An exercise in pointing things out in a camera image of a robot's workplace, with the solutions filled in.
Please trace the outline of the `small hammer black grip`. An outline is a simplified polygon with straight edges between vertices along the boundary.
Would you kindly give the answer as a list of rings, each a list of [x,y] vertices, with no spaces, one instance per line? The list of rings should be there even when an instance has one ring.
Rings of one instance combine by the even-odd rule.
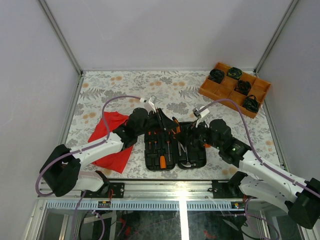
[[[196,168],[198,167],[199,155],[198,151],[195,149],[191,150],[181,150],[181,153],[178,155],[178,165],[182,169]]]

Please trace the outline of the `thin black precision screwdriver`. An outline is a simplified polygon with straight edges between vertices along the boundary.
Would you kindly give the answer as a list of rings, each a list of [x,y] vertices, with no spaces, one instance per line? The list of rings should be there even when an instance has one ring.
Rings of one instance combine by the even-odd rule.
[[[148,132],[148,144],[149,144],[149,151],[152,151],[152,134],[151,131]]]

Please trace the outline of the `orange handled pliers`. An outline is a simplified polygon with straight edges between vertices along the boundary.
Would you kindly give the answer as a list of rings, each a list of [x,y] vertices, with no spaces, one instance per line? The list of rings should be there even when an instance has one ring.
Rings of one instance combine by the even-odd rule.
[[[177,123],[177,127],[175,128],[175,130],[172,130],[172,132],[173,132],[173,137],[174,137],[175,139],[177,139],[177,138],[176,138],[176,134],[178,134],[178,133],[181,132],[180,123],[179,123],[179,121],[177,120],[177,118],[175,118],[175,117],[172,117],[172,120],[173,120],[175,123]],[[179,149],[180,149],[181,151],[184,151],[184,152],[187,154],[187,149],[186,149],[179,141],[177,141],[177,143],[178,143]]]

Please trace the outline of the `small black orange screwdriver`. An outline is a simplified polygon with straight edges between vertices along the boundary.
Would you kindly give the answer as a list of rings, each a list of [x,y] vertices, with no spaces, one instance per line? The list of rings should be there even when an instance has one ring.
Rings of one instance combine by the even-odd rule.
[[[154,151],[157,152],[157,144],[158,144],[158,135],[154,132]]]

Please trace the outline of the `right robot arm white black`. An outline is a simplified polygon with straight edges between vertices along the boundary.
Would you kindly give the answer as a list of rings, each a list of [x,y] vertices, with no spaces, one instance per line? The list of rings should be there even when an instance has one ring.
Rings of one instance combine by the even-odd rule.
[[[320,217],[320,182],[305,180],[262,159],[252,146],[233,137],[231,128],[222,119],[188,127],[192,144],[209,145],[218,150],[226,163],[238,168],[228,184],[233,197],[242,194],[261,199],[283,210],[298,225],[312,229]]]

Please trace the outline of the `black orange screwdriver large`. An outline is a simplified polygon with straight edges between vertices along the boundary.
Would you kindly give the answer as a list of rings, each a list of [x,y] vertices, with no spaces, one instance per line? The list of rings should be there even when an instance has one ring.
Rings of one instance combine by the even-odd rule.
[[[168,132],[166,135],[166,144],[167,144],[167,153],[168,153],[168,161],[172,162],[172,153],[171,153],[171,133]]]

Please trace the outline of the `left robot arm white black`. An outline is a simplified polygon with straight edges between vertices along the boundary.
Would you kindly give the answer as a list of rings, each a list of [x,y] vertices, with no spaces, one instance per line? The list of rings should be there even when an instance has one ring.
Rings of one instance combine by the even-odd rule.
[[[56,197],[73,190],[91,191],[98,197],[105,197],[110,190],[107,179],[97,172],[82,172],[84,167],[132,147],[140,135],[177,127],[178,123],[169,119],[160,108],[151,112],[136,108],[124,123],[97,140],[77,148],[64,144],[55,147],[41,167],[39,179],[46,182]]]

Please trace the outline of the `black plastic tool case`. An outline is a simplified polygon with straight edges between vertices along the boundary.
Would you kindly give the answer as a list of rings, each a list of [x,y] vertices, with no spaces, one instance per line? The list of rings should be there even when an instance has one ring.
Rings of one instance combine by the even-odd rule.
[[[157,151],[155,152],[155,144],[154,144],[154,132],[157,133]],[[166,135],[170,132],[170,148],[171,148],[171,160],[172,162],[169,162],[168,159],[168,147],[166,143]],[[204,146],[199,145],[189,145],[186,147],[186,149],[191,150],[195,149],[198,151],[198,167],[196,168],[181,168],[178,165],[178,158],[179,154],[181,153],[180,148],[178,147],[178,140],[174,138],[174,133],[172,131],[151,131],[152,135],[152,144],[151,144],[151,151],[149,150],[149,141],[148,141],[148,133],[144,134],[144,160],[145,160],[145,166],[150,171],[170,171],[175,168],[175,166],[178,166],[182,170],[188,170],[188,169],[199,169],[204,167],[207,164],[207,155],[206,155],[206,148]],[[163,153],[165,155],[166,160],[166,169],[160,168],[160,151],[163,150]]]

